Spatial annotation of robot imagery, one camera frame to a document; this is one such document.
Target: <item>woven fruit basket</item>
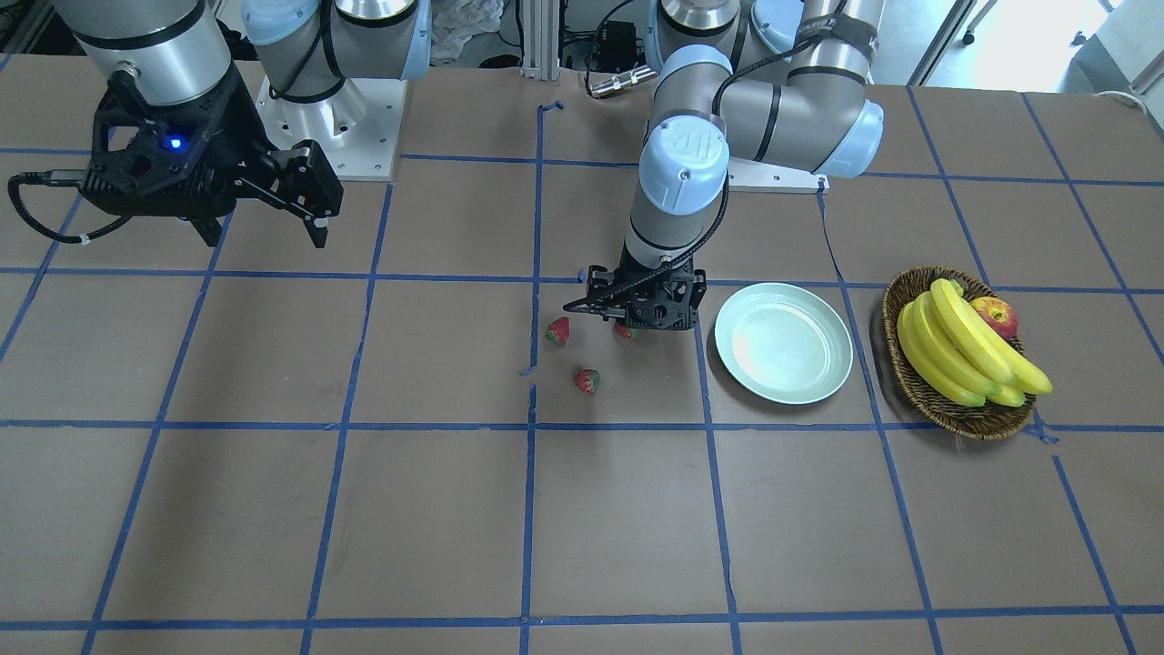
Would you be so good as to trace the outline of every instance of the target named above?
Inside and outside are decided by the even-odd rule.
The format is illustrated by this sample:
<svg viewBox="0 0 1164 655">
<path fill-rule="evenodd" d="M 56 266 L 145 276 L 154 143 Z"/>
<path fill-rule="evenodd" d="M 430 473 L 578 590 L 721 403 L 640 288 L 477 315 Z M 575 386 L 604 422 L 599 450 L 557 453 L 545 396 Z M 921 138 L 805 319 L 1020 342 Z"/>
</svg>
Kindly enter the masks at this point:
<svg viewBox="0 0 1164 655">
<path fill-rule="evenodd" d="M 1035 412 L 1035 397 L 1027 394 L 1022 407 L 1003 407 L 987 401 L 984 407 L 963 407 L 934 391 L 906 359 L 897 342 L 897 315 L 910 300 L 930 287 L 938 277 L 958 279 L 966 289 L 964 297 L 973 300 L 982 296 L 999 297 L 981 279 L 953 268 L 923 265 L 910 268 L 897 275 L 886 286 L 881 299 L 881 320 L 893 375 L 909 403 L 927 419 L 951 433 L 972 440 L 1002 440 L 1014 435 L 1025 426 Z M 1010 346 L 1023 354 L 1022 342 L 1016 336 Z"/>
</svg>

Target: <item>light green plate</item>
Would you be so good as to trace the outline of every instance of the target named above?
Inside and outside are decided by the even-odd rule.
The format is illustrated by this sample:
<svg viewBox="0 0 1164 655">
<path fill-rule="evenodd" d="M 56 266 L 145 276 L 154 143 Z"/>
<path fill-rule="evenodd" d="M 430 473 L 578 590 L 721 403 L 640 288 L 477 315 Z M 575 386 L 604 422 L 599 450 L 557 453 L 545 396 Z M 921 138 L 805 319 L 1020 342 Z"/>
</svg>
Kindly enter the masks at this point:
<svg viewBox="0 0 1164 655">
<path fill-rule="evenodd" d="M 736 291 L 716 316 L 728 371 L 768 400 L 805 405 L 832 396 L 853 366 L 853 342 L 829 302 L 800 286 L 766 282 Z"/>
</svg>

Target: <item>metal base plate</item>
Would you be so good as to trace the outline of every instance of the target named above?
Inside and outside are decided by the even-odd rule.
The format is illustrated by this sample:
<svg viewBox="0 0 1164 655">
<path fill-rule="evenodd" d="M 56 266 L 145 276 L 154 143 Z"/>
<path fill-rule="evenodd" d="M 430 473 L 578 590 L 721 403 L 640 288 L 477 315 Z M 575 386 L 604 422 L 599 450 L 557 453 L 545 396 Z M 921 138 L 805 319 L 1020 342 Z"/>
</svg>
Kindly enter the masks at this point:
<svg viewBox="0 0 1164 655">
<path fill-rule="evenodd" d="M 732 157 L 728 164 L 732 191 L 762 193 L 816 193 L 824 184 L 829 192 L 829 177 L 814 175 L 807 170 L 766 164 Z"/>
<path fill-rule="evenodd" d="M 391 181 L 396 170 L 400 122 L 407 83 L 399 79 L 352 79 L 368 102 L 369 114 L 354 126 L 350 134 L 292 134 L 284 129 L 286 100 L 271 100 L 270 80 L 263 79 L 258 90 L 258 115 L 267 135 L 281 149 L 291 148 L 304 138 L 313 138 L 324 147 L 327 159 L 340 179 Z M 328 100 L 317 102 L 324 105 Z"/>
</svg>

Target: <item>apple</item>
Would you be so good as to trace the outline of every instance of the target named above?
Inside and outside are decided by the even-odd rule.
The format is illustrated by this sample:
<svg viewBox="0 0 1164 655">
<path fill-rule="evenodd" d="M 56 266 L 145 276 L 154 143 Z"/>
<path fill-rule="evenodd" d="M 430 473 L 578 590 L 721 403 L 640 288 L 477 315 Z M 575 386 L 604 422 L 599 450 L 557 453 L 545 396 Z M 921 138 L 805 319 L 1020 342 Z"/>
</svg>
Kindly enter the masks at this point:
<svg viewBox="0 0 1164 655">
<path fill-rule="evenodd" d="M 1009 342 L 1018 333 L 1018 315 L 1006 300 L 982 296 L 971 300 L 970 306 L 974 307 L 991 329 L 1003 340 Z"/>
</svg>

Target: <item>banana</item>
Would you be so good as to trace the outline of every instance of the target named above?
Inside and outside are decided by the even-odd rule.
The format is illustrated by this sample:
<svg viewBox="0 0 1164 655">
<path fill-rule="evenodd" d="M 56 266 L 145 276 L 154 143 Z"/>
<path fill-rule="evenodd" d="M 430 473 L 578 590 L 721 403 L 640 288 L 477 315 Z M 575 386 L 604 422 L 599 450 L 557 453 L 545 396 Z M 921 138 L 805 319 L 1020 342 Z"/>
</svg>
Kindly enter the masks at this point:
<svg viewBox="0 0 1164 655">
<path fill-rule="evenodd" d="M 916 320 L 914 316 L 916 309 L 916 301 L 910 301 L 901 309 L 901 314 L 897 316 L 897 341 L 901 343 L 901 350 L 906 353 L 906 359 L 909 361 L 909 364 L 913 365 L 923 380 L 951 401 L 963 407 L 982 407 L 986 405 L 986 397 L 958 386 L 918 348 Z"/>
<path fill-rule="evenodd" d="M 950 343 L 942 325 L 934 316 L 934 298 L 924 291 L 914 300 L 911 319 L 916 323 L 917 344 L 925 356 L 938 366 L 959 387 L 986 398 L 1002 393 L 1002 385 L 982 376 L 958 349 Z"/>
<path fill-rule="evenodd" d="M 1007 407 L 1022 407 L 1027 404 L 1027 397 L 1023 396 L 1021 391 L 1010 385 L 1001 385 L 1001 391 L 996 394 L 991 394 L 988 398 L 992 403 L 999 405 L 1005 405 Z"/>
<path fill-rule="evenodd" d="M 1051 393 L 1051 380 L 1048 379 L 1046 373 L 1043 373 L 1039 368 L 1031 364 L 1029 359 L 1018 355 L 1018 351 L 1010 348 L 1010 344 L 1000 337 L 998 333 L 992 330 L 991 326 L 987 325 L 985 320 L 979 320 L 974 325 L 974 329 L 978 330 L 981 334 L 982 340 L 992 344 L 994 350 L 1002 356 L 1003 361 L 1006 361 L 1007 366 L 1009 366 L 1010 371 L 1015 375 L 1016 387 L 1028 394 Z"/>
<path fill-rule="evenodd" d="M 998 346 L 978 329 L 978 325 L 985 327 L 992 335 L 994 332 L 970 306 L 970 302 L 954 290 L 953 284 L 949 279 L 939 277 L 930 284 L 930 292 L 938 321 L 945 327 L 946 335 L 958 347 L 961 355 L 991 380 L 1000 385 L 1014 385 L 1014 371 L 1010 370 L 1010 365 L 1003 358 L 1003 354 L 999 351 Z M 1002 342 L 1002 337 L 998 335 L 994 337 L 1006 344 Z M 1009 346 L 1007 346 L 1007 350 L 1014 353 Z"/>
</svg>

